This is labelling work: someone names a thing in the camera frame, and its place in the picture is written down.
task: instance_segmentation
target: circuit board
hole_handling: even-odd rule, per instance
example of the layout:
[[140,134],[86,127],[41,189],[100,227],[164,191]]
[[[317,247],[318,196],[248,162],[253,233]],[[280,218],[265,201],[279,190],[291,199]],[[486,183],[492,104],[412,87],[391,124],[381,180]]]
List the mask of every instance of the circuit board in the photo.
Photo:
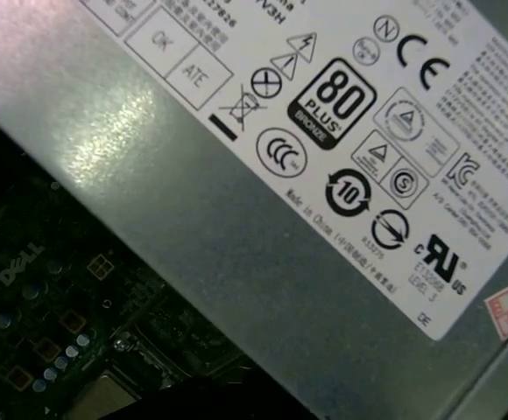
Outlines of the circuit board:
[[3,162],[0,420],[99,418],[116,408],[96,405],[101,399],[131,403],[243,363],[228,339],[0,133]]

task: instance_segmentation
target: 80 plus bronze logo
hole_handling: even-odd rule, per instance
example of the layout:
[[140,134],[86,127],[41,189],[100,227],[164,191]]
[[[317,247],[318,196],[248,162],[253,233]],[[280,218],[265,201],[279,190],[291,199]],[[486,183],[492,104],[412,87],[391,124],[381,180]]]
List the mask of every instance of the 80 plus bronze logo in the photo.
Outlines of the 80 plus bronze logo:
[[344,59],[333,59],[289,105],[289,118],[321,149],[332,150],[377,100]]

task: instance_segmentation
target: white label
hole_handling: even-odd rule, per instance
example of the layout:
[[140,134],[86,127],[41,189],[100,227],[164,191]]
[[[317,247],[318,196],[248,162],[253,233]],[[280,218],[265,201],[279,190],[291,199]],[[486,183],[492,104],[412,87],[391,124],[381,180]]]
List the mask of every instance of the white label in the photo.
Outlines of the white label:
[[79,1],[432,339],[508,256],[508,43],[469,2]]

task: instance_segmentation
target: high voltage symbol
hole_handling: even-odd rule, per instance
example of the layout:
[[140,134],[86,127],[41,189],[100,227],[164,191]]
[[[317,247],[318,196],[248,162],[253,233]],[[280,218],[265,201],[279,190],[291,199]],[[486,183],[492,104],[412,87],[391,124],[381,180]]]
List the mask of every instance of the high voltage symbol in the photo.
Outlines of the high voltage symbol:
[[293,52],[274,57],[270,59],[270,62],[281,74],[292,81],[297,71],[299,57],[308,64],[313,61],[316,39],[316,32],[290,37],[287,39],[287,44],[293,49]]

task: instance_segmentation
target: electronic component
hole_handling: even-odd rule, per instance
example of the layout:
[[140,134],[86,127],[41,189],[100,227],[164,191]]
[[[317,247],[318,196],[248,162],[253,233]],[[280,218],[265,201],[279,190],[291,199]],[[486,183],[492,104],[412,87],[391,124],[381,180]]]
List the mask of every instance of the electronic component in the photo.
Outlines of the electronic component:
[[109,373],[87,386],[65,420],[96,420],[134,403],[136,397],[116,382]]
[[59,370],[65,370],[67,369],[67,365],[69,364],[69,360],[67,360],[65,357],[61,356],[58,357],[53,365],[58,368]]
[[32,389],[34,390],[34,392],[44,392],[46,390],[46,387],[47,387],[46,381],[42,379],[37,379],[32,384]]
[[103,280],[114,269],[114,265],[100,254],[90,262],[87,269],[97,279]]
[[44,361],[53,361],[61,352],[61,347],[48,338],[43,338],[35,347],[34,353],[40,356]]
[[65,349],[65,354],[68,358],[74,359],[79,355],[79,349],[76,346],[67,346]]
[[27,389],[32,381],[34,381],[33,376],[20,366],[15,366],[7,375],[7,382],[20,392]]
[[22,295],[26,300],[34,300],[40,294],[47,293],[47,284],[46,283],[35,283],[30,282],[23,286]]
[[57,379],[58,372],[53,367],[49,367],[44,371],[43,376],[47,381],[53,382]]
[[70,309],[61,316],[60,324],[65,326],[69,332],[77,334],[87,324],[87,320],[74,310]]
[[87,334],[81,334],[77,337],[77,345],[79,347],[86,347],[90,344],[90,338]]

